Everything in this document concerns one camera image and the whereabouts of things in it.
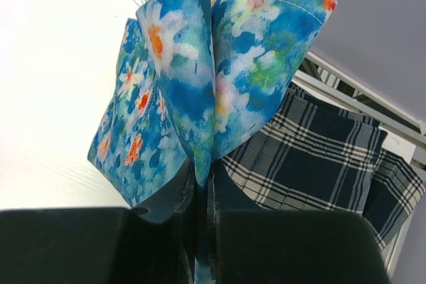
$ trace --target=blue floral fabric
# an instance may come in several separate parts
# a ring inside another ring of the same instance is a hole
[[[89,160],[132,206],[186,157],[206,187],[215,161],[257,133],[335,0],[144,0],[126,24],[114,96]],[[208,283],[208,269],[197,270]]]
[[[139,22],[127,21],[114,96],[88,159],[131,206],[158,191],[186,154],[172,127]]]

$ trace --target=orange flower print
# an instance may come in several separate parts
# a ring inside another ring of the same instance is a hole
[[[161,31],[161,28],[155,25],[152,25],[150,28],[148,28],[149,40],[151,42],[154,55],[161,60],[163,45],[162,45],[161,38],[158,35],[160,31]]]
[[[324,0],[323,2],[324,8],[328,11],[333,11],[336,5],[337,5],[336,0]]]
[[[253,12],[256,9],[259,9],[263,6],[265,0],[247,0],[247,5],[249,6],[250,10]]]
[[[105,122],[108,120],[108,111],[105,111],[104,115],[102,116],[101,124],[99,126],[103,126]]]
[[[107,157],[108,149],[111,143],[111,133],[108,132],[105,134],[102,142],[99,144],[98,147],[98,157],[103,161]]]
[[[143,141],[140,134],[136,135],[132,142],[132,146],[130,147],[130,150],[128,151],[128,154],[126,158],[124,159],[125,166],[131,166],[137,159],[139,159],[139,150],[140,148],[142,148],[142,143]]]
[[[122,35],[122,43],[126,43],[127,42],[127,37],[128,37],[128,26],[126,26],[126,29],[124,30],[124,33]]]
[[[157,105],[158,105],[157,114],[160,115],[161,121],[164,121],[164,119],[166,118],[166,103],[162,96],[158,98]]]
[[[118,94],[126,92],[128,95],[132,93],[133,87],[135,84],[138,84],[142,78],[139,73],[136,73],[136,70],[139,65],[139,57],[136,58],[133,67],[126,62],[126,73],[120,75],[120,80],[122,81],[121,87],[118,90]]]
[[[137,100],[134,102],[139,111],[143,111],[146,108],[150,95],[151,91],[148,90],[142,96],[138,97]]]

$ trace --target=navy plaid fabric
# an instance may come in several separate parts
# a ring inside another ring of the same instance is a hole
[[[260,207],[363,215],[383,249],[425,186],[402,158],[381,149],[387,134],[378,125],[291,84],[275,116],[223,161]]]

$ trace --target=fabric fold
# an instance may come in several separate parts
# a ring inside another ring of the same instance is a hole
[[[170,181],[186,159],[172,127],[139,22],[126,23],[116,86],[88,159],[135,206]]]
[[[426,193],[393,152],[379,121],[290,84],[274,117],[223,157],[229,177],[267,210],[341,210],[362,215],[380,250]]]

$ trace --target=plaid fabric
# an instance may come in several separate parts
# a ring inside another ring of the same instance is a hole
[[[260,207],[355,212],[383,248],[424,185],[403,159],[381,149],[386,132],[378,124],[292,84],[275,116],[223,161]]]
[[[425,192],[425,184],[401,156],[381,150],[363,213],[380,249],[401,229]]]

